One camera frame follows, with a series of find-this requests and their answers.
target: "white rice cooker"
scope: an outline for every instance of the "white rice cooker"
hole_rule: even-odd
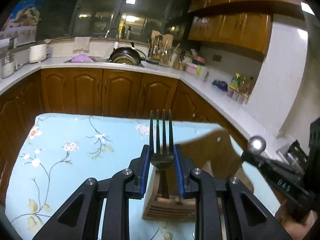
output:
[[[47,57],[47,44],[40,44],[30,47],[29,62],[35,63],[46,59]]]

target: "metal bolt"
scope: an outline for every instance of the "metal bolt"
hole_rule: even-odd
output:
[[[124,175],[130,175],[132,173],[132,170],[131,169],[124,169],[124,170],[122,170],[122,173]]]
[[[239,183],[239,179],[237,177],[231,177],[230,178],[231,183],[233,184],[238,184]]]
[[[92,185],[92,184],[94,184],[95,182],[96,182],[97,180],[95,179],[95,178],[88,178],[88,179],[86,179],[86,184],[88,184],[88,185]]]
[[[192,169],[192,173],[193,173],[193,174],[196,174],[196,175],[199,175],[199,174],[202,173],[202,170],[199,169],[199,168],[194,168],[194,169]]]

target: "blue floral tablecloth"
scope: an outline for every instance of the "blue floral tablecloth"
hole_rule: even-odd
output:
[[[173,122],[174,142],[217,128],[217,124]],[[111,178],[139,157],[148,143],[149,120],[42,114],[36,118],[12,170],[5,214],[19,235],[30,240],[85,179]],[[241,154],[233,139],[232,144]],[[255,187],[255,195],[274,214],[278,202],[272,191],[254,167],[243,167]],[[194,223],[142,220],[143,203],[144,200],[129,200],[130,239],[154,236],[154,240],[167,240],[169,234],[175,240],[193,240]]]

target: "metal fork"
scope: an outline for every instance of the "metal fork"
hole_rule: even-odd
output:
[[[150,137],[149,137],[149,153],[150,161],[153,166],[160,170],[161,181],[161,197],[169,198],[166,169],[173,163],[173,133],[171,110],[169,110],[169,152],[167,151],[167,141],[165,134],[165,112],[162,110],[162,152],[160,150],[160,131],[159,131],[159,110],[157,110],[156,123],[156,152],[153,147],[153,117],[152,110],[150,112]]]

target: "pink container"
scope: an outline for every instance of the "pink container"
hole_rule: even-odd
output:
[[[186,63],[186,72],[188,72],[191,75],[196,75],[197,74],[197,68],[198,65],[193,64],[193,63]]]

